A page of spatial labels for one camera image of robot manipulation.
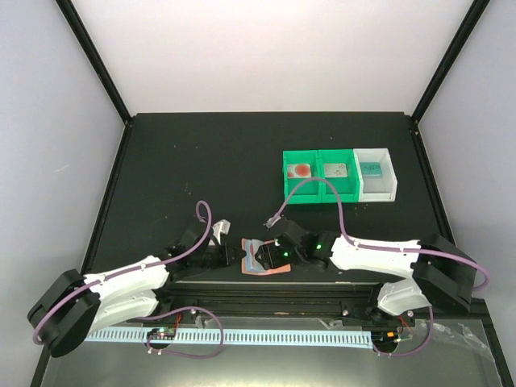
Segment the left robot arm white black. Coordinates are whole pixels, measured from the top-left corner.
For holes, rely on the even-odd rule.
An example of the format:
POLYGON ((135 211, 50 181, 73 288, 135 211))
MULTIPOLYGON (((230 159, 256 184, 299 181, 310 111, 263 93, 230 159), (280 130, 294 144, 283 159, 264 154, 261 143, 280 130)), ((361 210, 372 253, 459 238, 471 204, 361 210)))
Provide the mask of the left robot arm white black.
POLYGON ((158 256, 103 273, 63 272, 30 309, 32 339, 54 358, 75 350, 88 335, 130 320, 170 323, 173 315, 197 306, 173 309, 171 286, 196 272, 238 264, 244 250, 228 244, 221 231, 187 231, 158 256))

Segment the left black frame post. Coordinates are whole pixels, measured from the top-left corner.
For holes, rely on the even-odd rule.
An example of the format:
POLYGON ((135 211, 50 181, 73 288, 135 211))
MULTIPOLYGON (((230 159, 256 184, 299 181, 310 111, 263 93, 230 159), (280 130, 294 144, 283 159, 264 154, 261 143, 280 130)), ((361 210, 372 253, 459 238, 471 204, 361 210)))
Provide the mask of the left black frame post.
POLYGON ((103 89, 106 91, 112 105, 116 109, 122 122, 127 125, 132 122, 132 116, 123 101, 107 67, 102 60, 92 38, 83 23, 73 2, 70 0, 56 0, 61 14, 64 16, 82 51, 87 57, 103 89))

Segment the black aluminium rail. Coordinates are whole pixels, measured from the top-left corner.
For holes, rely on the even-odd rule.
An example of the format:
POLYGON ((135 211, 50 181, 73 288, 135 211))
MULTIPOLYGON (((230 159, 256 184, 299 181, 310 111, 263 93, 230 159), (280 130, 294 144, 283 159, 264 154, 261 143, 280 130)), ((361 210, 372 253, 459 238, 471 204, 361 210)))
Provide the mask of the black aluminium rail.
POLYGON ((325 318, 349 327, 414 325, 427 308, 410 307, 404 314, 381 312, 373 297, 375 285, 339 283, 222 283, 183 281, 156 291, 154 315, 185 307, 202 307, 220 317, 325 318))

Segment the green bin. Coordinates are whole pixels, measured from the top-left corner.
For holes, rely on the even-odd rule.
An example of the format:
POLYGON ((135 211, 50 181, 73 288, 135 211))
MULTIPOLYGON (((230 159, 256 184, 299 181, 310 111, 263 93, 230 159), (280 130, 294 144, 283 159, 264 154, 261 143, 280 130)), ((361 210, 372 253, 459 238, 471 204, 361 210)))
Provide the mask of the green bin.
POLYGON ((321 149, 318 151, 318 155, 322 166, 322 177, 335 187, 341 202, 358 202, 360 196, 360 179, 357 172, 354 152, 351 149, 321 149), (326 163, 345 163, 348 177, 325 178, 323 165, 326 163))
POLYGON ((290 197, 289 204, 319 204, 322 202, 322 167, 317 150, 283 151, 282 172, 285 199, 290 197), (306 179, 289 179, 288 164, 310 164, 312 177, 306 179))

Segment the black frame post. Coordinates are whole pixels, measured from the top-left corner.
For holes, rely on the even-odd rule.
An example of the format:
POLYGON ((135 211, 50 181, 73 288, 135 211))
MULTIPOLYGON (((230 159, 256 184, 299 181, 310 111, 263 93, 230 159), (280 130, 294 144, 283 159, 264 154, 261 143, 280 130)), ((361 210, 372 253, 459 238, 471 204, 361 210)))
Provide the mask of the black frame post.
POLYGON ((107 67, 102 60, 92 38, 83 23, 73 2, 70 0, 56 0, 61 14, 64 16, 82 51, 87 57, 103 89, 106 91, 112 105, 116 109, 122 122, 127 125, 132 122, 132 116, 123 101, 107 67))
POLYGON ((457 28, 456 33, 448 45, 446 52, 443 54, 439 65, 437 66, 422 94, 422 97, 419 99, 418 104, 411 115, 411 121, 413 123, 419 124, 422 121, 424 114, 430 107, 441 85, 455 64, 465 44, 468 42, 470 35, 481 20, 481 17, 489 4, 490 0, 474 0, 471 3, 471 6, 468 8, 466 15, 457 28))

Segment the right black frame post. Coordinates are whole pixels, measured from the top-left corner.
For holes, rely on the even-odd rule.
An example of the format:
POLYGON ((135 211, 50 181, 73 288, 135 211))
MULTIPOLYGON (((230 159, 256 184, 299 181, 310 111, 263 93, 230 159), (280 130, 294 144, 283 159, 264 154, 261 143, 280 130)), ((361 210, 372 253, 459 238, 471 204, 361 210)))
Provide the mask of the right black frame post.
POLYGON ((419 99, 418 104, 411 115, 411 121, 413 123, 419 124, 422 121, 424 114, 430 107, 441 85, 455 64, 465 44, 468 42, 470 35, 481 20, 481 17, 489 4, 490 0, 474 0, 471 3, 471 6, 468 8, 466 15, 457 28, 456 33, 448 45, 446 52, 443 54, 439 65, 437 66, 422 94, 422 97, 419 99))

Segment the middle green bin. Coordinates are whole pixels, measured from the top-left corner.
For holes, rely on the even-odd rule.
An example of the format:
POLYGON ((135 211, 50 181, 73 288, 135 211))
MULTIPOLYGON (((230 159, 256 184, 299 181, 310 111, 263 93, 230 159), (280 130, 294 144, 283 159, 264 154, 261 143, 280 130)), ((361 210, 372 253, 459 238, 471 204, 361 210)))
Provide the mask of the middle green bin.
POLYGON ((358 202, 360 196, 360 179, 357 172, 354 152, 351 149, 321 149, 318 151, 318 155, 322 166, 322 177, 335 187, 341 202, 358 202), (345 163, 348 177, 325 178, 323 165, 326 163, 345 163))

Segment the teal card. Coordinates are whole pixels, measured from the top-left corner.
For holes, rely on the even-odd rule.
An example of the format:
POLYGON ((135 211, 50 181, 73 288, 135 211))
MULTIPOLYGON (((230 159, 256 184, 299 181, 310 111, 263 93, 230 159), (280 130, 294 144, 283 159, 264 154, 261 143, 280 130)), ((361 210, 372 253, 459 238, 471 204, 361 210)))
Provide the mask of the teal card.
POLYGON ((381 177, 382 169, 379 162, 360 162, 360 171, 364 177, 381 177))

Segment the circuit board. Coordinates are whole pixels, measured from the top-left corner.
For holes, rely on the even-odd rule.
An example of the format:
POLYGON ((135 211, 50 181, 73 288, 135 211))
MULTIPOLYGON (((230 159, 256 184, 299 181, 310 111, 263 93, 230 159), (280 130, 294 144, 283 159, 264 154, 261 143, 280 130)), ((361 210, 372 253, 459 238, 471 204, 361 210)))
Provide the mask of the circuit board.
POLYGON ((147 333, 147 339, 150 340, 173 340, 176 335, 174 327, 156 327, 147 333))
POLYGON ((397 331, 372 331, 371 336, 375 345, 400 343, 401 341, 406 340, 403 334, 398 333, 397 331))

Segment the brown leather card holder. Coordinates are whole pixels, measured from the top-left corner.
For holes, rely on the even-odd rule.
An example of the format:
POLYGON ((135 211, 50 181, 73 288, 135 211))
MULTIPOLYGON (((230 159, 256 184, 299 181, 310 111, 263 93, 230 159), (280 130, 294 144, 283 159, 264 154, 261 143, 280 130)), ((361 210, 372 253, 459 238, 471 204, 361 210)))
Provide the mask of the brown leather card holder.
POLYGON ((274 252, 270 254, 271 269, 267 270, 263 276, 288 273, 291 270, 290 253, 285 248, 282 248, 275 239, 270 240, 274 243, 274 252))

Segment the right circuit board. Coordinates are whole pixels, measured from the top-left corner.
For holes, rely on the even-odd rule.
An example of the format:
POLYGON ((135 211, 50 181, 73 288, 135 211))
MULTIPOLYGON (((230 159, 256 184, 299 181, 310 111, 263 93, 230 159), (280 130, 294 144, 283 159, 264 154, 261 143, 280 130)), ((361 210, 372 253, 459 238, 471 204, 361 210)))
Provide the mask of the right circuit board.
POLYGON ((397 331, 372 331, 371 336, 375 345, 400 343, 401 341, 406 340, 403 334, 398 333, 397 331))

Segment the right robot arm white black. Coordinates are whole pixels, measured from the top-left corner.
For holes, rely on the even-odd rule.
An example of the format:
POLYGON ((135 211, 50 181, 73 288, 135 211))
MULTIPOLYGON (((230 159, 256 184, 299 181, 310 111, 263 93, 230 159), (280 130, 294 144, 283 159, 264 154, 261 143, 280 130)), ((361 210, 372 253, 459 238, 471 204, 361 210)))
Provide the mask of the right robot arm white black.
POLYGON ((335 266, 340 271, 367 271, 396 277, 373 293, 368 319, 384 325, 409 310, 435 307, 467 314, 471 309, 477 262, 455 245, 433 235, 424 240, 387 242, 335 232, 308 232, 279 218, 268 225, 273 237, 244 243, 247 268, 260 274, 287 273, 294 264, 335 266))

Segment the grey white card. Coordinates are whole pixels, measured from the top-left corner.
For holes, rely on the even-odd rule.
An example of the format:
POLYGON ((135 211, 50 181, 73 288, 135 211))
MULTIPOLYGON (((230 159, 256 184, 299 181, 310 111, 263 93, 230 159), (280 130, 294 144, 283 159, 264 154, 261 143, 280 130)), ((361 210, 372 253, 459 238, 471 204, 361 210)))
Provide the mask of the grey white card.
POLYGON ((326 163, 323 165, 325 178, 347 178, 347 166, 345 163, 326 163))

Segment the left circuit board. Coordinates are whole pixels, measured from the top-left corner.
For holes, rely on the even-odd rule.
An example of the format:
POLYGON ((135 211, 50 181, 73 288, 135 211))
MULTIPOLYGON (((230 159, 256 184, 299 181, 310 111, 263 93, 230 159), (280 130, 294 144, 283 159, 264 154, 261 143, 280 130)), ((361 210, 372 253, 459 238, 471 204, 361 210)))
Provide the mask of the left circuit board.
POLYGON ((147 333, 147 339, 150 340, 173 340, 176 335, 174 327, 156 327, 147 333))

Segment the white bin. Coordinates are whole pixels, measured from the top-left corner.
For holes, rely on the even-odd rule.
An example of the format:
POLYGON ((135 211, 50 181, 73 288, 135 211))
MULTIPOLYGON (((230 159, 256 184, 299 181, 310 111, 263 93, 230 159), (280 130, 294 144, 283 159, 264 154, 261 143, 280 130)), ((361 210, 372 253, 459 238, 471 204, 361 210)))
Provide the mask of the white bin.
POLYGON ((394 202, 397 177, 387 148, 355 148, 359 202, 394 202))

